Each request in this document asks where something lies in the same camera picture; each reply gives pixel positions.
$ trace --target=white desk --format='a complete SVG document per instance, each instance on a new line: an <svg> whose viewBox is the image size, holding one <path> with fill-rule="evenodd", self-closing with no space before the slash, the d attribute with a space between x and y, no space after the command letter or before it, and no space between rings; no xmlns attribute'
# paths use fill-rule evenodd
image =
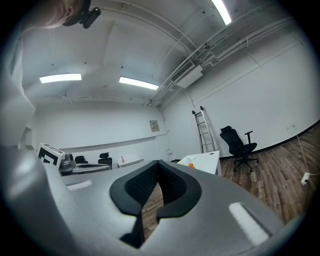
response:
<svg viewBox="0 0 320 256"><path fill-rule="evenodd" d="M188 166L190 163L193 166L203 172L210 174L218 174L221 173L221 166L219 160L220 151L208 152L203 154L190 154L181 159L177 164Z"/></svg>
<svg viewBox="0 0 320 256"><path fill-rule="evenodd" d="M125 162L121 162L119 163L119 167L126 167L126 166L131 166L131 165L134 165L134 164L137 164L137 163L140 163L140 162L143 162L144 159L143 158L136 158L136 159L131 159L129 161L125 161Z"/></svg>

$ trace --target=vr headset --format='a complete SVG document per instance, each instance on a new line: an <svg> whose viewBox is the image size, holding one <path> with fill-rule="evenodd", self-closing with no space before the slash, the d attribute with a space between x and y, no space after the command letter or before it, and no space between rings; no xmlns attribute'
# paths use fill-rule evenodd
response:
<svg viewBox="0 0 320 256"><path fill-rule="evenodd" d="M64 26L73 26L77 23L83 25L83 28L88 29L92 23L100 16L101 10L98 7L89 11L91 0L83 0L82 8L77 16L65 22Z"/></svg>

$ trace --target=ceiling light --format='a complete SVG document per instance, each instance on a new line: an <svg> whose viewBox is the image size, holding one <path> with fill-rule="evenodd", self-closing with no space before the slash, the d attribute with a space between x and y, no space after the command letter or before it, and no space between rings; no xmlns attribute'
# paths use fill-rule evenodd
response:
<svg viewBox="0 0 320 256"><path fill-rule="evenodd" d="M224 24L228 25L231 22L231 18L225 7L225 4L222 0L211 0L214 4L215 8L218 10L219 14L221 15Z"/></svg>
<svg viewBox="0 0 320 256"><path fill-rule="evenodd" d="M126 78L126 77L123 77L123 76L120 77L119 83L132 85L132 86L140 86L140 87L144 87L144 88L148 88L148 89L152 89L152 90L156 90L159 87L158 85L155 85L155 84L152 84L152 83L142 82L142 81L139 81L139 80Z"/></svg>
<svg viewBox="0 0 320 256"><path fill-rule="evenodd" d="M81 79L81 74L56 74L40 77L40 81L43 84L60 81L78 81Z"/></svg>

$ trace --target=aluminum ladder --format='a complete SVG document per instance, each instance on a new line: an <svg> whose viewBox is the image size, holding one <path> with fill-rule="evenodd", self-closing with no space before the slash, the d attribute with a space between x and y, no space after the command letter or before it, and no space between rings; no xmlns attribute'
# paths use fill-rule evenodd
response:
<svg viewBox="0 0 320 256"><path fill-rule="evenodd" d="M201 111L196 113L195 111L192 111L193 117L194 117L194 121L195 121L195 125L198 129L198 136L199 136L199 141L200 141L200 149L201 149L201 153L204 153L204 148L205 146L208 145L212 145L213 151L216 151L216 147L215 147L215 143L214 143L214 139L212 137L212 134L210 132L209 126L208 126L208 120L205 114L205 110L202 106L200 106ZM198 117L202 115L203 116L203 121L198 121ZM207 131L202 131L200 130L200 125L205 124L206 126L206 130ZM204 140L203 140L203 135L205 134L209 134L210 135L210 139L211 139L211 143L206 143L204 144Z"/></svg>

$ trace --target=black office chair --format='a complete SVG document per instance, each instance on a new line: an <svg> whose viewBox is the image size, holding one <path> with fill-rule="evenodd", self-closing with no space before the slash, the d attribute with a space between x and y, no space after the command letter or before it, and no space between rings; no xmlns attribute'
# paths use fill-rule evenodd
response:
<svg viewBox="0 0 320 256"><path fill-rule="evenodd" d="M252 152L256 147L257 143L251 143L250 140L250 133L253 131L249 131L245 133L245 135L248 135L248 141L249 144L244 145L240 137L238 136L235 129L232 129L231 126L227 126L225 128L221 129L221 138L225 140L225 142L229 146L229 152L230 154L234 155L235 157L242 157L242 159L233 161L234 163L239 162L237 166L233 169L234 172L236 172L236 168L242 164L246 164L250 168L250 172L252 172L252 169L248 162L250 161L256 161L259 163L258 159L251 159L248 157L248 154Z"/></svg>
<svg viewBox="0 0 320 256"><path fill-rule="evenodd" d="M101 159L98 160L98 164L104 164L104 165L109 165L112 170L112 158L109 157L109 152L108 153L102 153L99 155Z"/></svg>
<svg viewBox="0 0 320 256"><path fill-rule="evenodd" d="M85 157L83 155L79 155L75 157L75 163L76 164L87 164L88 161L85 160Z"/></svg>

